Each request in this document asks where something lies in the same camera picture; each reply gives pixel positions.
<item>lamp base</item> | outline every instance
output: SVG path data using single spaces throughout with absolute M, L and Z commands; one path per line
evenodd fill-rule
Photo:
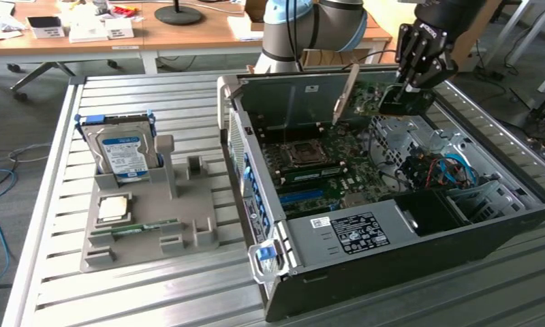
M 201 12 L 191 7 L 180 6 L 179 12 L 172 5 L 156 10 L 157 20 L 169 25 L 191 25 L 197 23 L 203 17 Z

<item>aluminum table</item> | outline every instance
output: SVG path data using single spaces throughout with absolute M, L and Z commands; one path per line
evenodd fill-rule
M 545 223 L 480 262 L 264 321 L 216 119 L 216 79 L 239 73 L 93 77 L 69 85 L 3 326 L 545 326 Z M 544 161 L 452 84 L 437 89 L 545 188 Z M 73 116 L 149 109 L 159 133 L 175 136 L 175 161 L 197 154 L 209 164 L 221 246 L 81 274 L 95 163 Z M 452 123 L 436 108 L 428 116 L 440 128 Z

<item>floor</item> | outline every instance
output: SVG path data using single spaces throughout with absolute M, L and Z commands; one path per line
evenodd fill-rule
M 481 49 L 492 44 L 504 23 L 505 21 L 501 20 L 497 24 L 489 25 L 481 38 Z M 192 57 L 181 57 L 176 61 L 165 61 L 165 63 L 173 66 L 176 70 L 184 68 L 188 70 L 236 69 L 243 68 L 247 64 L 253 64 L 256 57 L 256 54 L 227 55 L 224 58 L 223 56 L 205 56 L 197 57 L 193 62 Z M 120 70 L 108 67 L 104 61 L 73 63 L 69 64 L 69 67 L 77 74 L 87 76 L 143 74 L 144 72 L 141 61 L 137 59 L 120 60 L 119 64 L 121 66 Z M 21 67 L 28 71 L 36 65 L 21 65 Z M 493 65 L 487 69 L 500 69 L 500 65 Z M 545 79 L 545 40 L 536 40 L 519 61 L 517 69 L 520 75 L 512 76 L 508 74 L 501 84 L 505 87 L 519 88 L 532 93 L 543 79 Z M 20 77 L 21 74 L 9 72 L 5 66 L 0 65 L 0 149 L 12 150 L 29 144 L 49 142 L 55 134 L 68 77 L 57 69 L 43 75 L 36 82 L 23 89 L 29 95 L 29 101 L 24 104 L 12 99 L 8 89 Z M 500 88 L 489 83 L 481 83 L 472 74 L 461 74 L 455 82 L 475 100 L 481 100 L 501 92 Z M 512 114 L 515 111 L 521 111 L 521 104 L 513 103 L 511 98 L 511 94 L 495 97 L 483 103 L 483 107 L 495 114 Z M 41 156 L 45 150 L 37 149 L 28 156 Z M 11 162 L 3 162 L 0 168 L 9 168 L 11 165 Z M 45 161 L 21 164 L 17 169 L 19 182 L 16 187 L 0 198 L 0 224 L 11 250 L 16 256 L 20 256 L 24 245 L 44 165 Z M 0 245 L 0 272 L 3 268 L 4 250 Z M 16 262 L 12 262 L 9 270 L 0 280 L 0 286 L 3 287 L 0 288 L 0 323 L 9 295 L 8 284 L 13 282 L 15 274 Z

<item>blue hard drive label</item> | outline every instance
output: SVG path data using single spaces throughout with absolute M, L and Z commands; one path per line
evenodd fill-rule
M 137 178 L 147 174 L 145 156 L 139 152 L 140 137 L 108 138 L 103 147 L 113 173 L 124 178 Z
M 363 213 L 331 221 L 347 254 L 389 244 L 388 237 L 372 213 Z

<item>chair wheel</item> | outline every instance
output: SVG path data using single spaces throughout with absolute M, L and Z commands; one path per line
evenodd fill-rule
M 117 61 L 115 60 L 108 60 L 107 65 L 113 69 L 119 69 L 119 64 L 117 64 Z
M 19 93 L 19 92 L 16 92 L 16 93 L 13 94 L 13 98 L 15 98 L 15 100 L 19 101 L 19 102 L 25 102 L 25 101 L 28 100 L 28 94 L 27 94 L 27 93 Z
M 21 72 L 20 66 L 19 66 L 19 65 L 15 65 L 15 64 L 12 64 L 12 63 L 9 63 L 9 64 L 7 65 L 7 68 L 8 68 L 8 70 L 9 70 L 12 73 L 19 73 L 19 72 Z

